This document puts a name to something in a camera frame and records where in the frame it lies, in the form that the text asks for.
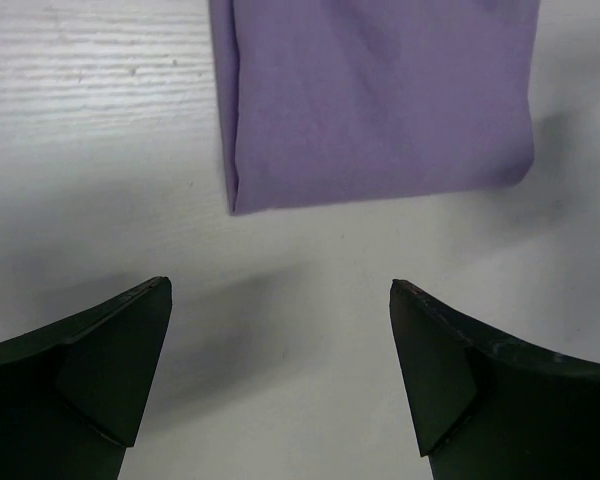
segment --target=white wooden surface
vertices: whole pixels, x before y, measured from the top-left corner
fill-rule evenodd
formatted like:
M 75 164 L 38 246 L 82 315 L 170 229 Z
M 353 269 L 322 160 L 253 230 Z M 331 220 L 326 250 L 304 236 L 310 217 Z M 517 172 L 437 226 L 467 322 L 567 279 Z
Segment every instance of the white wooden surface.
M 516 189 L 230 218 L 204 0 L 0 0 L 0 341 L 155 274 L 123 479 L 429 479 L 394 277 L 600 361 L 600 0 L 545 0 Z

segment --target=purple cloth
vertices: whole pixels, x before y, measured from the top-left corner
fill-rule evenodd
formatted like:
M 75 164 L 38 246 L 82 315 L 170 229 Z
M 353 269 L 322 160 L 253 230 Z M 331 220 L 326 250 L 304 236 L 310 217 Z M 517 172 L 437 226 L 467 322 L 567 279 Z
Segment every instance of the purple cloth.
M 512 185 L 538 0 L 211 0 L 233 213 Z

